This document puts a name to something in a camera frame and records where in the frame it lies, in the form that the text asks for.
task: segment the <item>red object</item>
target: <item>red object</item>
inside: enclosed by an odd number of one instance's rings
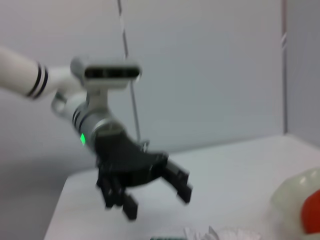
[[[320,233],[320,190],[305,200],[301,220],[306,234]]]

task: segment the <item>white wall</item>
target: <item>white wall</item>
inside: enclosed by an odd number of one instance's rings
[[[320,146],[320,1],[287,2],[288,131]]]
[[[178,151],[282,132],[279,0],[125,0],[143,138]],[[124,54],[115,0],[2,0],[0,44],[47,65]],[[0,239],[40,240],[66,177],[94,165],[51,98],[0,92]],[[111,108],[134,135],[128,91]]]

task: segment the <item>robotic hand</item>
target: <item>robotic hand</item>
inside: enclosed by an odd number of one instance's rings
[[[189,174],[166,153],[149,153],[126,134],[108,108],[108,90],[123,90],[141,76],[133,61],[75,57],[70,67],[49,68],[0,47],[0,87],[37,99],[53,91],[52,110],[72,122],[81,141],[97,156],[98,180],[106,208],[123,206],[129,220],[137,218],[138,204],[127,187],[164,178],[187,204],[192,188]]]

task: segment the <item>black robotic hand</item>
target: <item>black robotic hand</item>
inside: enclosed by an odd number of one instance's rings
[[[95,152],[99,169],[96,185],[101,189],[106,208],[123,206],[128,219],[135,220],[138,204],[126,194],[126,188],[144,185],[160,177],[177,190],[177,195],[186,204],[190,202],[189,174],[172,163],[167,154],[143,151],[125,132],[98,136]]]

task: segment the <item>table surface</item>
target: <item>table surface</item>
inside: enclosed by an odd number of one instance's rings
[[[128,222],[121,209],[105,210],[95,184],[97,171],[70,176],[65,182],[45,240],[148,240],[183,236],[183,228],[206,232],[208,226],[250,228],[264,240],[293,239],[279,225],[270,198],[288,177],[320,166],[320,150],[292,136],[173,154],[190,171],[193,186],[183,205],[162,179],[130,188],[138,216]]]

